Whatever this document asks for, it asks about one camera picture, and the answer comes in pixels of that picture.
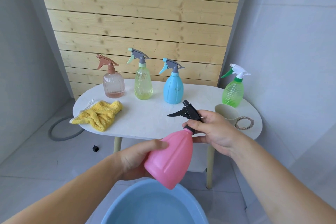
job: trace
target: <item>gray hose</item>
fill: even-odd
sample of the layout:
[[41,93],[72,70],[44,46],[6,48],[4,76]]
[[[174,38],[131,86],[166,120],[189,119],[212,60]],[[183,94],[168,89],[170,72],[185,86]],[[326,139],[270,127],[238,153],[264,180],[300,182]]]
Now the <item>gray hose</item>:
[[70,116],[66,116],[66,117],[64,117],[64,118],[62,118],[62,119],[56,121],[53,125],[51,125],[51,127],[50,127],[49,130],[48,130],[48,136],[49,136],[49,138],[50,138],[51,140],[56,141],[56,142],[66,141],[66,140],[69,140],[69,139],[72,139],[72,138],[78,136],[80,133],[82,133],[82,132],[84,131],[84,129],[82,128],[82,129],[81,129],[80,131],[78,131],[77,133],[75,133],[75,134],[73,134],[73,135],[71,135],[71,136],[68,136],[68,137],[63,137],[63,138],[62,138],[62,137],[54,137],[54,136],[51,134],[52,131],[53,131],[53,129],[54,129],[54,127],[55,127],[58,123],[60,123],[60,122],[63,121],[63,120],[70,119],[70,118],[73,118],[73,116],[72,116],[72,115],[70,115]]

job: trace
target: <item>yellow-green transparent spray bottle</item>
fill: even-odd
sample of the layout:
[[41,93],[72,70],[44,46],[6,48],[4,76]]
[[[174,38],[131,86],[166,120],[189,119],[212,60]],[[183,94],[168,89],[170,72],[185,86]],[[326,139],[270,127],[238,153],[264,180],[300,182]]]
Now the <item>yellow-green transparent spray bottle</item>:
[[133,48],[128,48],[131,52],[131,57],[127,64],[133,59],[139,59],[139,68],[135,73],[134,94],[138,99],[146,100],[153,94],[151,74],[146,68],[146,60],[151,59],[145,53]]
[[230,64],[230,67],[230,71],[221,78],[227,77],[230,74],[237,74],[237,76],[225,87],[222,95],[222,103],[236,108],[244,96],[243,76],[251,74],[236,64]]

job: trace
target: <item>wooden wall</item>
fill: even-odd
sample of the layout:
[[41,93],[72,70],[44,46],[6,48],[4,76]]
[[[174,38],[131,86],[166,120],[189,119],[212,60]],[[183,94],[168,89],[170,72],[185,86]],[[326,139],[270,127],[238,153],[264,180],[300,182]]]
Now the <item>wooden wall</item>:
[[184,83],[216,86],[238,0],[44,0],[76,98],[102,82],[96,54],[116,61],[124,78],[134,78],[138,62],[126,65],[129,47],[153,58],[152,80],[163,58],[179,61]]

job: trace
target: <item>hand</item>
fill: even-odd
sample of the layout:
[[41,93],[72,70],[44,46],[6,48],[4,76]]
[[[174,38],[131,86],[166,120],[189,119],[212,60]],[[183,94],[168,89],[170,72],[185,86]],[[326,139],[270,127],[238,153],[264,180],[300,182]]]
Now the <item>hand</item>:
[[188,124],[196,130],[196,133],[205,133],[205,136],[193,137],[194,143],[209,143],[221,154],[231,156],[235,141],[245,135],[219,113],[206,110],[197,110],[197,112],[204,118],[204,123],[188,120],[182,124],[183,127]]
[[122,165],[121,180],[134,180],[152,175],[145,169],[144,162],[148,153],[153,150],[164,150],[168,147],[167,142],[157,139],[135,144],[127,149],[117,152]]

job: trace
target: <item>metallic ring handle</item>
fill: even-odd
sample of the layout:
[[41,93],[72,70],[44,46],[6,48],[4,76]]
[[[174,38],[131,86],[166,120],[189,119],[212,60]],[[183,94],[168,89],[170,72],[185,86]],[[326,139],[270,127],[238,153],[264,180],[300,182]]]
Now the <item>metallic ring handle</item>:
[[[249,126],[245,127],[245,128],[241,128],[241,127],[238,125],[238,121],[240,121],[240,120],[249,120],[249,121],[251,122],[251,124],[250,124]],[[246,117],[246,116],[240,116],[240,117],[238,118],[236,124],[235,124],[235,127],[238,128],[238,129],[240,129],[240,130],[246,130],[246,129],[249,129],[249,128],[253,127],[253,125],[254,125],[254,120],[253,120],[253,119],[251,119],[251,118],[249,118],[249,117]]]

